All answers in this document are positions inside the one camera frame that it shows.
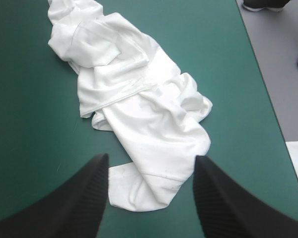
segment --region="sneaker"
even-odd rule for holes
[[[284,6],[290,0],[244,0],[242,6],[249,11],[260,11],[268,9],[274,12],[279,12],[284,9]]]

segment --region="black shoe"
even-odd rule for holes
[[[207,238],[298,238],[298,222],[266,205],[206,156],[197,156],[193,192]]]
[[[91,159],[67,182],[0,221],[0,238],[95,238],[108,193],[108,155]]]
[[[268,9],[279,12],[290,0],[244,0],[242,6],[249,11],[260,11]]]

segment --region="green table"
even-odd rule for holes
[[[298,181],[234,0],[101,0],[153,36],[214,103],[209,156],[250,192],[298,220]],[[76,74],[49,48],[46,0],[0,0],[0,219],[62,184],[93,155],[130,159],[112,132],[81,119]],[[107,206],[98,238],[196,238],[192,180],[170,206]]]

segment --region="gray floor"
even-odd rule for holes
[[[237,0],[286,141],[298,141],[298,0],[249,12]]]

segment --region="ribbed black plastic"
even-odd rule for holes
[[[193,191],[207,238],[298,238],[298,222],[266,205],[206,156],[197,156]]]
[[[108,155],[97,155],[55,191],[0,221],[0,238],[95,238],[108,194]]]

